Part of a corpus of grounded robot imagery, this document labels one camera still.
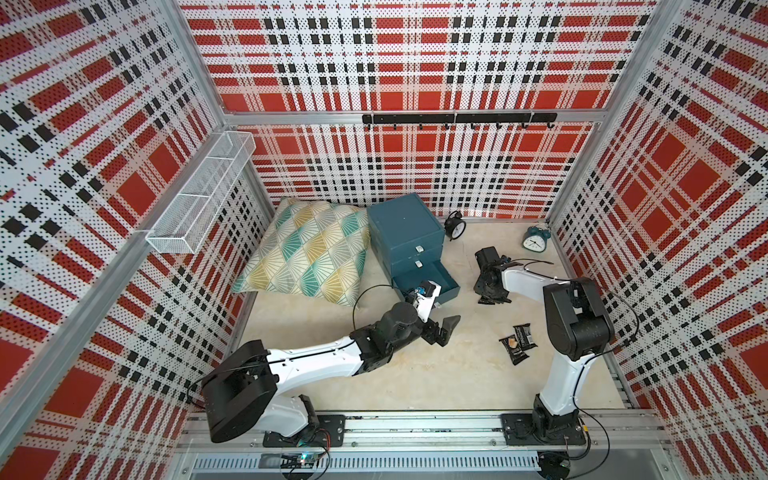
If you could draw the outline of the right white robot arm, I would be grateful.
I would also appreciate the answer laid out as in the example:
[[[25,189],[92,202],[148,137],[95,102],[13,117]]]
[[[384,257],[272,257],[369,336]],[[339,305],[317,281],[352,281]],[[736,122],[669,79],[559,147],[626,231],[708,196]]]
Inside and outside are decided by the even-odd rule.
[[[517,294],[544,305],[547,334],[556,354],[545,386],[534,399],[533,431],[545,437],[576,426],[582,381],[615,338],[598,284],[586,277],[564,279],[534,272],[522,260],[499,255],[494,247],[478,250],[475,259],[480,274],[474,291],[481,304],[508,303],[509,296]]]

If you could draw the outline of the teal drawer cabinet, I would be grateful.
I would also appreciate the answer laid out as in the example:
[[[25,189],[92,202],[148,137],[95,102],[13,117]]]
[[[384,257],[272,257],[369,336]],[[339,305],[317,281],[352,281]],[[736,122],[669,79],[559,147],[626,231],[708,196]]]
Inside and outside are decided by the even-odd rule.
[[[417,194],[372,205],[367,214],[371,248],[390,280],[441,259],[444,227]]]

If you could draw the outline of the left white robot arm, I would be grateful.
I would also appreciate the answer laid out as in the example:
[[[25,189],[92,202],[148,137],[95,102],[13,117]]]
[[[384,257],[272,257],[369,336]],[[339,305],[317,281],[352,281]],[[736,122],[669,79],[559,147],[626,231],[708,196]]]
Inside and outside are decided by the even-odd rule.
[[[460,321],[454,315],[439,324],[413,304],[398,302],[379,321],[334,342],[269,350],[259,339],[249,341],[199,381],[210,440],[228,442],[253,428],[301,438],[319,420],[309,397],[287,391],[373,372],[419,339],[445,347]]]

